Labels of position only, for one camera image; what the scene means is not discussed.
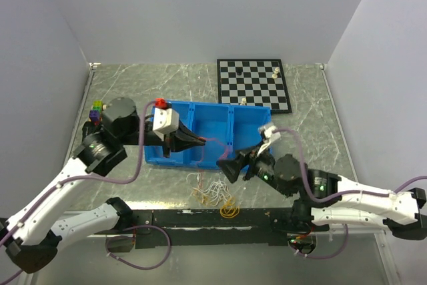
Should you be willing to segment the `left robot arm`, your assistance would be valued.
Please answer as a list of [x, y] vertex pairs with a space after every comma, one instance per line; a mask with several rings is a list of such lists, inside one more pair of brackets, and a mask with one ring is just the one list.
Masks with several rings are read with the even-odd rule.
[[61, 220], [80, 192], [91, 182], [126, 185], [141, 170], [144, 146], [171, 153], [204, 146], [180, 120], [172, 104], [155, 99], [145, 105], [151, 115], [138, 113], [126, 97], [110, 101], [99, 123], [85, 136], [58, 175], [22, 210], [1, 221], [1, 245], [22, 271], [32, 274], [50, 263], [60, 249], [106, 230], [123, 233], [131, 227], [132, 211], [120, 198]]

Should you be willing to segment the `blue three-compartment plastic bin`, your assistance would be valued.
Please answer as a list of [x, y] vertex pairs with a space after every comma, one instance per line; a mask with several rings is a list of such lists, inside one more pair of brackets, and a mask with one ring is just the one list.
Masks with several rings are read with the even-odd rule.
[[173, 168], [217, 170], [221, 157], [232, 159], [234, 152], [260, 142], [258, 128], [272, 120], [267, 107], [170, 101], [184, 125], [206, 138], [203, 147], [189, 148], [164, 158], [162, 149], [145, 146], [145, 162]]

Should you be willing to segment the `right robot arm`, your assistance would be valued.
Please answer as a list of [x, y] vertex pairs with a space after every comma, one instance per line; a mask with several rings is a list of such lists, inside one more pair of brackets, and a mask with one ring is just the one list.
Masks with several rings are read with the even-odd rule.
[[283, 216], [273, 217], [275, 229], [305, 234], [347, 224], [388, 230], [403, 240], [426, 239], [426, 216], [420, 212], [426, 203], [423, 189], [389, 192], [310, 169], [291, 154], [275, 159], [259, 149], [240, 150], [234, 159], [218, 160], [217, 165], [231, 183], [245, 170], [245, 181], [256, 176], [283, 196], [299, 196]]

